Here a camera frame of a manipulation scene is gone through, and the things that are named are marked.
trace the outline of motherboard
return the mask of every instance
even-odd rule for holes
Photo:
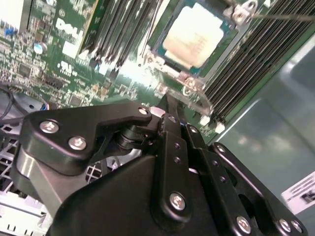
[[[24,88],[32,88],[52,109],[126,100],[150,107],[168,92],[209,142],[315,31],[312,23],[252,17],[314,14],[312,0],[291,2],[2,1],[0,82],[29,96]]]

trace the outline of blue connector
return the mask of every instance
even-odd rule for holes
[[[8,35],[12,36],[14,34],[15,34],[14,28],[5,28],[4,29],[4,35],[5,36],[8,36]]]
[[[47,110],[47,106],[46,104],[43,104],[40,108],[41,111],[46,111]]]

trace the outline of warning label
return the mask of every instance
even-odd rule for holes
[[[293,214],[315,205],[315,172],[281,194]]]

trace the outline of capacitor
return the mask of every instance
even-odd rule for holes
[[[34,52],[36,54],[44,54],[47,51],[47,45],[45,43],[35,43],[34,44]]]
[[[54,3],[55,3],[54,0],[46,0],[46,2],[47,2],[48,5],[51,5],[51,6],[53,6]]]

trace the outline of green pcb surface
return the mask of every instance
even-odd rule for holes
[[[157,32],[165,27],[176,2],[177,0],[170,1],[150,41],[158,37]],[[264,0],[259,0],[260,11],[267,12],[268,7],[263,2]],[[87,30],[91,34],[96,33],[97,24],[100,23],[106,6],[106,0],[57,0],[54,6],[49,6],[43,0],[34,0],[28,31],[10,37],[4,36],[4,29],[0,29],[0,81],[28,86],[59,108],[101,105],[126,99],[149,107],[160,101],[166,86],[182,92],[180,84],[161,72],[138,66],[138,43],[143,35],[138,36],[139,40],[136,40],[137,43],[133,45],[115,80],[90,67],[89,58],[82,59],[73,55],[73,51],[79,52],[82,49],[82,40]],[[207,71],[227,47],[233,35],[235,32],[231,31],[226,41],[215,50],[205,67]],[[33,50],[34,39],[38,36],[43,36],[47,45],[47,51],[42,55],[35,54]],[[31,69],[29,76],[20,73],[21,64]],[[62,88],[56,89],[46,84],[41,78],[43,73],[62,81]],[[194,116],[192,111],[187,111],[187,119],[199,128],[206,142],[210,141],[214,135],[213,129],[200,126],[200,117]]]

